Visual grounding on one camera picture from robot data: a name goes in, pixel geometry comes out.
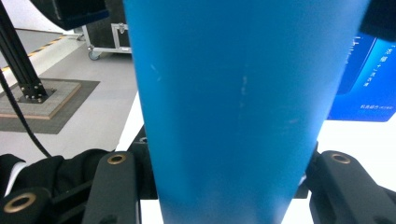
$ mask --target black cable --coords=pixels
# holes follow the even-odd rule
[[[3,71],[0,70],[0,82],[1,86],[6,93],[6,96],[9,100],[9,102],[12,105],[12,108],[14,109],[15,113],[17,114],[18,118],[21,120],[21,123],[23,127],[25,128],[26,132],[29,134],[30,138],[32,141],[35,143],[35,145],[38,147],[38,149],[46,156],[46,157],[51,157],[51,155],[48,153],[48,151],[41,145],[41,143],[38,141],[38,139],[35,137],[35,134],[32,132],[32,130],[29,127],[29,124],[27,123],[25,117],[23,116],[20,107],[18,106],[17,101],[14,98],[14,95],[12,94],[11,89],[9,88],[6,78],[4,77]]]

